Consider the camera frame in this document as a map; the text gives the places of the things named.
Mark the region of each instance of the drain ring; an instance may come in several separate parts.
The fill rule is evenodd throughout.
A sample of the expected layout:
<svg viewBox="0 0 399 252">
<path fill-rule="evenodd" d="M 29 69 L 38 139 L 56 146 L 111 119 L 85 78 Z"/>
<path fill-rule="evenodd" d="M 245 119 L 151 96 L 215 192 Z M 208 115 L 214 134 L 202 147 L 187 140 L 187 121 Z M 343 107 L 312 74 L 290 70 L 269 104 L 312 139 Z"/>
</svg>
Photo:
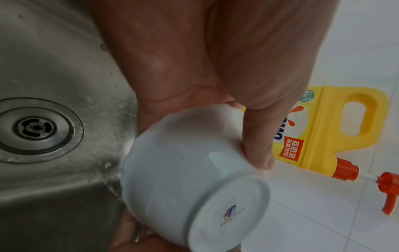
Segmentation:
<svg viewBox="0 0 399 252">
<path fill-rule="evenodd" d="M 47 100 L 0 101 L 0 162 L 49 161 L 73 150 L 84 129 L 68 108 Z"/>
</svg>

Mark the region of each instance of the handle hole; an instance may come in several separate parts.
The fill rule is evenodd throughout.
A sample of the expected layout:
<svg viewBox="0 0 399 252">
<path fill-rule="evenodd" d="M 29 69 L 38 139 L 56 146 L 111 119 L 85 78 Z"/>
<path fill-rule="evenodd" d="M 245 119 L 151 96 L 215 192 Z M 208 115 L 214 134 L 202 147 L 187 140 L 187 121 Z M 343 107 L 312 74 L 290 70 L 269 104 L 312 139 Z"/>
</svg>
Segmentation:
<svg viewBox="0 0 399 252">
<path fill-rule="evenodd" d="M 345 105 L 341 118 L 341 130 L 348 136 L 356 136 L 360 132 L 366 107 L 358 102 Z"/>
</svg>

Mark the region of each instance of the red label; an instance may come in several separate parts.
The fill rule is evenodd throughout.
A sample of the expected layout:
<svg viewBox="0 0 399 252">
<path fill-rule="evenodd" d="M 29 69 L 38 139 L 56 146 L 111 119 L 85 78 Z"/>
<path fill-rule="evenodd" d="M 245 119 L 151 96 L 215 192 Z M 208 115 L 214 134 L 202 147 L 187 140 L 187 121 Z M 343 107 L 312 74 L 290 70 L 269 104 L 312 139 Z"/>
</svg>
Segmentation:
<svg viewBox="0 0 399 252">
<path fill-rule="evenodd" d="M 284 149 L 280 156 L 298 162 L 302 147 L 303 140 L 284 136 Z"/>
</svg>

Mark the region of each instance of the white bowl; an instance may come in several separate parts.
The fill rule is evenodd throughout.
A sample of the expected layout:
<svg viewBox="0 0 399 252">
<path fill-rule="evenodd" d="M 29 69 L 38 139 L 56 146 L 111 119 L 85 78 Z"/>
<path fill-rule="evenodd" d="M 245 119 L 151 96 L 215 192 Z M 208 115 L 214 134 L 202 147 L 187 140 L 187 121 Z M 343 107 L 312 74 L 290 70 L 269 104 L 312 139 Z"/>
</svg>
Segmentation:
<svg viewBox="0 0 399 252">
<path fill-rule="evenodd" d="M 225 252 L 252 232 L 270 201 L 264 173 L 241 147 L 243 113 L 213 105 L 168 115 L 124 160 L 122 198 L 161 237 L 193 252 Z"/>
</svg>

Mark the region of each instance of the hand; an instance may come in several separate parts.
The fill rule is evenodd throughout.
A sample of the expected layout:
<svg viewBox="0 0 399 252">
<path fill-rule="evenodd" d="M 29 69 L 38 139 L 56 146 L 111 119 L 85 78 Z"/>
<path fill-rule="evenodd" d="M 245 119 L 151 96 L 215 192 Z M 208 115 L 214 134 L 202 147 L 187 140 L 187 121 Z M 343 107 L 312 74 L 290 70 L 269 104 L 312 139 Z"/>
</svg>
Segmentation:
<svg viewBox="0 0 399 252">
<path fill-rule="evenodd" d="M 108 252 L 189 252 L 185 248 L 159 238 L 148 230 L 142 230 L 140 239 L 136 243 L 138 226 L 136 219 L 125 210 L 116 227 Z M 233 249 L 229 252 L 240 252 L 240 250 Z"/>
<path fill-rule="evenodd" d="M 273 166 L 274 136 L 308 85 L 339 0 L 91 0 L 138 100 L 140 130 L 169 113 L 247 107 L 243 145 Z"/>
</svg>

